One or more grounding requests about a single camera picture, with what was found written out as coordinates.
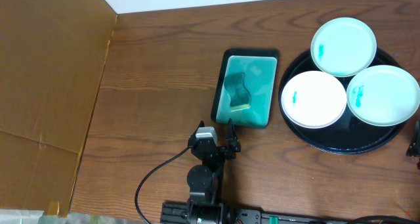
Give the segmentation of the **green yellow sponge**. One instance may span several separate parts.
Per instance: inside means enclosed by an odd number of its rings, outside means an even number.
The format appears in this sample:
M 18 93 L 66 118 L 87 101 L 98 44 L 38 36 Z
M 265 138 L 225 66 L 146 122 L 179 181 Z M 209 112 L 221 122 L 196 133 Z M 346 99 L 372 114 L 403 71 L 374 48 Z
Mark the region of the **green yellow sponge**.
M 244 73 L 230 74 L 224 79 L 224 88 L 230 97 L 229 106 L 232 111 L 243 110 L 251 106 L 251 95 L 245 87 L 244 79 Z

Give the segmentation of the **mint plate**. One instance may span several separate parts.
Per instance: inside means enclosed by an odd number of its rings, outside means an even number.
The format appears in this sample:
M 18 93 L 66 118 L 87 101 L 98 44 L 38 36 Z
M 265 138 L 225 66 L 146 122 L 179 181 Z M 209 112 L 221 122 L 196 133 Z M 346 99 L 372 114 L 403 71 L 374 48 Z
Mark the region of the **mint plate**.
M 405 122 L 419 108 L 419 84 L 396 66 L 371 66 L 356 74 L 346 89 L 350 111 L 370 125 Z
M 364 22 L 350 17 L 323 24 L 310 45 L 312 61 L 323 72 L 345 78 L 366 69 L 375 58 L 377 40 Z

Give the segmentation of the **white plate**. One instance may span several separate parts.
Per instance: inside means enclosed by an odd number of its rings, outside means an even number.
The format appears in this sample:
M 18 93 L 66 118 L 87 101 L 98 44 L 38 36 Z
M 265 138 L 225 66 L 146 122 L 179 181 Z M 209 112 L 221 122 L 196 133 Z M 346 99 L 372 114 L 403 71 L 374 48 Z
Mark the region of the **white plate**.
M 347 106 L 346 91 L 334 76 L 307 71 L 292 77 L 282 90 L 281 108 L 293 123 L 320 129 L 335 123 Z

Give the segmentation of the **mint plate top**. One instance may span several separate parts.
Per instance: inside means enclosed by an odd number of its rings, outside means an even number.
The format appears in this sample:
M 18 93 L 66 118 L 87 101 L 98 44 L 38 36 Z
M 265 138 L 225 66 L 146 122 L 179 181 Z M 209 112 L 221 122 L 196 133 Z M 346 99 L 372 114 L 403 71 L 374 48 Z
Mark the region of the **mint plate top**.
M 366 69 L 375 58 L 377 40 L 364 22 L 350 17 L 323 24 L 310 45 L 312 61 L 323 72 L 345 78 Z

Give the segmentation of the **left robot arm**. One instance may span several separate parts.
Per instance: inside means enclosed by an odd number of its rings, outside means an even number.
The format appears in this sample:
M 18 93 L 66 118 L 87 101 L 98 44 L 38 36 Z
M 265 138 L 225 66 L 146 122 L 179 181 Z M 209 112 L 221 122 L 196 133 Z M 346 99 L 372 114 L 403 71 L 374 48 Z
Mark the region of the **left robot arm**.
M 190 187 L 187 222 L 235 223 L 235 211 L 221 200 L 225 161 L 235 159 L 241 151 L 233 121 L 228 121 L 225 146 L 217 146 L 215 129 L 200 122 L 188 140 L 188 148 L 201 164 L 191 168 L 187 175 Z

